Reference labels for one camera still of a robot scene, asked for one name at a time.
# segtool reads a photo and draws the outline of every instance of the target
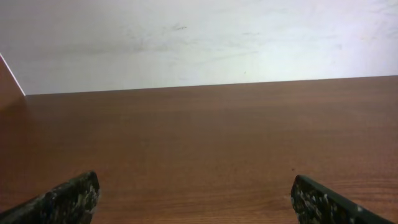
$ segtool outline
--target wood grain surface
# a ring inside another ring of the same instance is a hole
[[[398,77],[28,96],[0,149],[0,210],[93,169],[94,224],[297,223],[306,174],[398,222]]]
[[[24,94],[8,70],[5,61],[0,56],[0,110],[22,97],[24,97]]]

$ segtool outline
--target white wall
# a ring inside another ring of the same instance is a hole
[[[398,75],[398,0],[2,0],[27,94]]]

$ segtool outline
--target table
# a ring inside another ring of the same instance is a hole
[[[297,174],[398,222],[398,77],[31,95],[0,170],[0,210],[95,170],[94,224],[297,223]]]

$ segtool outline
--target speckled black object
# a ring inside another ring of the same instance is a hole
[[[0,224],[90,223],[100,196],[95,172],[84,173],[0,214]]]
[[[392,223],[303,175],[296,176],[291,196],[301,224]]]

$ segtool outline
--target wooden table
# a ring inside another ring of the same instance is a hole
[[[91,169],[93,223],[297,223],[297,174],[398,222],[398,77],[33,95],[0,111],[0,210]]]

